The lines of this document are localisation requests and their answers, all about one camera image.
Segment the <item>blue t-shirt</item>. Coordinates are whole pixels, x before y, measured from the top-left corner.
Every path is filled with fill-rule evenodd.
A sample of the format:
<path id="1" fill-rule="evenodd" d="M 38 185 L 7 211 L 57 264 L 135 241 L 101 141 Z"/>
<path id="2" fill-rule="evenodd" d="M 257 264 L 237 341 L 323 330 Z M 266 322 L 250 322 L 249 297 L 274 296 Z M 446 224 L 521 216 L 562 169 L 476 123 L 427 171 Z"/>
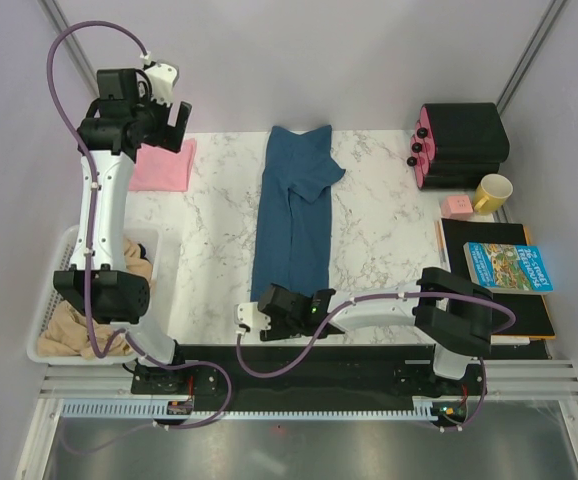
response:
<path id="1" fill-rule="evenodd" d="M 331 188 L 345 175 L 331 149 L 330 125 L 302 134 L 272 128 L 262 173 L 252 301 L 272 284 L 305 296 L 329 287 Z"/>

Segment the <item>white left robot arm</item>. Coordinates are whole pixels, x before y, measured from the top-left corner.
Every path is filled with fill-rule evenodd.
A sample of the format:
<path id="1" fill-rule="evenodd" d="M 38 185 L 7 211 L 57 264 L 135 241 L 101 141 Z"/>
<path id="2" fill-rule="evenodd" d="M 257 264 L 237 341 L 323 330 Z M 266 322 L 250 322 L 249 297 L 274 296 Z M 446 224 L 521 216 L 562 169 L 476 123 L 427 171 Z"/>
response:
<path id="1" fill-rule="evenodd" d="M 150 317 L 149 283 L 128 270 L 123 238 L 139 150 L 181 149 L 191 106 L 181 103 L 169 122 L 178 77 L 163 62 L 98 71 L 99 96 L 70 129 L 82 155 L 78 236 L 68 268 L 53 275 L 57 292 L 84 316 L 94 356 L 104 359 L 115 341 L 125 341 L 141 363 L 156 366 L 154 382 L 167 393 L 184 389 L 189 371 L 175 360 L 175 341 Z"/>

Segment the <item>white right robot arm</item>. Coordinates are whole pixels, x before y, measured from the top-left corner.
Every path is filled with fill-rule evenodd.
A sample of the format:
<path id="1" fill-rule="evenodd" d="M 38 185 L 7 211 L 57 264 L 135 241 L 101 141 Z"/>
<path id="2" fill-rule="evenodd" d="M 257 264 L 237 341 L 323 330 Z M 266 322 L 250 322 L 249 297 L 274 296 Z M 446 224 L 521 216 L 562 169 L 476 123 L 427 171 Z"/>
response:
<path id="1" fill-rule="evenodd" d="M 272 284 L 256 306 L 268 320 L 261 332 L 263 341 L 413 327 L 436 343 L 426 377 L 434 391 L 446 394 L 462 383 L 469 358 L 491 351 L 492 303 L 489 290 L 427 267 L 417 282 L 394 290 L 351 294 L 325 289 L 308 297 Z"/>

